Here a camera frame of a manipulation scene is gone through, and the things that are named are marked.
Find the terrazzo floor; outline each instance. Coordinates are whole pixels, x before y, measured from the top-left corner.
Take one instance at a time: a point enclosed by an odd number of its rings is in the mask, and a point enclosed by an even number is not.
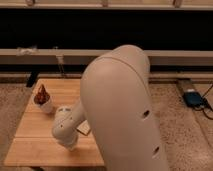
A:
[[[198,84],[205,92],[210,85]],[[185,107],[176,84],[150,84],[171,171],[213,170],[213,121],[202,112]],[[31,171],[26,167],[4,167],[3,161],[24,112],[32,88],[25,84],[0,84],[0,171]],[[213,100],[213,90],[209,92]],[[104,168],[45,168],[47,171],[104,171]]]

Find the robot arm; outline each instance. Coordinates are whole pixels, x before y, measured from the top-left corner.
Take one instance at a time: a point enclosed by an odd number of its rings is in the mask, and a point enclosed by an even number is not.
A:
[[[125,45],[96,58],[81,79],[78,114],[85,114],[108,171],[169,170],[152,112],[149,67],[140,48]],[[75,126],[58,131],[61,142]]]
[[[76,128],[85,120],[84,109],[78,100],[73,108],[61,106],[57,109],[52,134],[62,146],[72,150],[77,143]]]

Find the cable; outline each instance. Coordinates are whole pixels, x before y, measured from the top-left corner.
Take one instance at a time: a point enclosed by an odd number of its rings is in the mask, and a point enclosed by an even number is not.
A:
[[[213,117],[211,117],[211,116],[209,116],[209,115],[207,114],[207,112],[205,111],[205,108],[204,108],[202,111],[203,111],[204,116],[205,116],[207,119],[213,120]]]
[[[202,97],[205,97],[209,91],[213,88],[213,84],[208,88],[208,90],[202,95]]]

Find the wooden tabletop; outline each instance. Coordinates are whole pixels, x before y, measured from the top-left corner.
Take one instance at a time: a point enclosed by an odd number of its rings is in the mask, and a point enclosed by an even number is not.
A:
[[[79,79],[40,79],[4,161],[5,166],[103,166],[91,133],[88,136],[79,134],[73,151],[62,147],[52,137],[54,114],[44,114],[33,104],[34,94],[41,84],[45,85],[55,109],[60,105],[73,105],[79,98]]]

